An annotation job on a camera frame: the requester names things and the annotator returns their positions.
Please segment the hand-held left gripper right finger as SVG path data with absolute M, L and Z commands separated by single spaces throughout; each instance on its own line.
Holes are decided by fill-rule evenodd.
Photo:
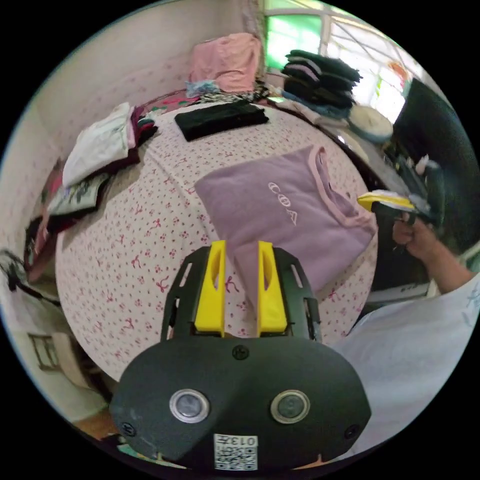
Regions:
M 257 333 L 282 335 L 287 329 L 283 294 L 273 244 L 258 242 Z

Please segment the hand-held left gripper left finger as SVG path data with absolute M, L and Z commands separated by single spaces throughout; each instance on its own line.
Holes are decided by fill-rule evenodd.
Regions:
M 199 333 L 225 332 L 226 242 L 214 241 L 208 251 L 194 326 Z

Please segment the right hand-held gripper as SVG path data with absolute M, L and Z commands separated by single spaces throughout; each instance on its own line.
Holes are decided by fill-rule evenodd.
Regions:
M 407 187 L 407 193 L 370 191 L 359 195 L 357 203 L 378 219 L 400 220 L 409 213 L 410 223 L 416 218 L 441 232 L 445 221 L 445 180 L 442 167 L 429 156 L 417 163 L 399 156 L 394 167 Z

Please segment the person's right hand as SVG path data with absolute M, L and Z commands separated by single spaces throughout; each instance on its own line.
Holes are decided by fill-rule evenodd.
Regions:
M 433 229 L 418 218 L 413 224 L 405 219 L 397 219 L 393 224 L 392 238 L 427 268 L 456 259 Z

